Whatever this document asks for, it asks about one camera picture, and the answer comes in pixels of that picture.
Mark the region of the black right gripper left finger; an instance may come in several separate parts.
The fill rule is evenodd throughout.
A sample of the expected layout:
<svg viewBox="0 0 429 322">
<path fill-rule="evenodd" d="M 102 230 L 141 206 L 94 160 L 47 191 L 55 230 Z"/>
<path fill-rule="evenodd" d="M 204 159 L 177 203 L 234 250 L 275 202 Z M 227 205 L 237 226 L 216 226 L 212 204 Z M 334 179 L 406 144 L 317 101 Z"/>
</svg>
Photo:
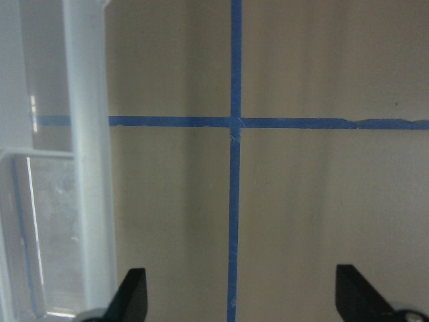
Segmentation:
<svg viewBox="0 0 429 322">
<path fill-rule="evenodd" d="M 146 272 L 144 268 L 132 268 L 120 284 L 101 321 L 144 322 L 146 316 Z"/>
</svg>

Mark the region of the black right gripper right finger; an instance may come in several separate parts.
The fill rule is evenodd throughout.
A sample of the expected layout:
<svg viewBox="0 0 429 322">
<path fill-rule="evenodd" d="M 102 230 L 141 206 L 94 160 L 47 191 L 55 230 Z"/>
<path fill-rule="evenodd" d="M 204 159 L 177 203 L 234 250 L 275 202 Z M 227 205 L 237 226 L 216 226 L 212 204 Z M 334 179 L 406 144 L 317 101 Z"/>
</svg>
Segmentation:
<svg viewBox="0 0 429 322">
<path fill-rule="evenodd" d="M 395 321 L 395 310 L 351 264 L 338 264 L 335 306 L 343 321 Z"/>
</svg>

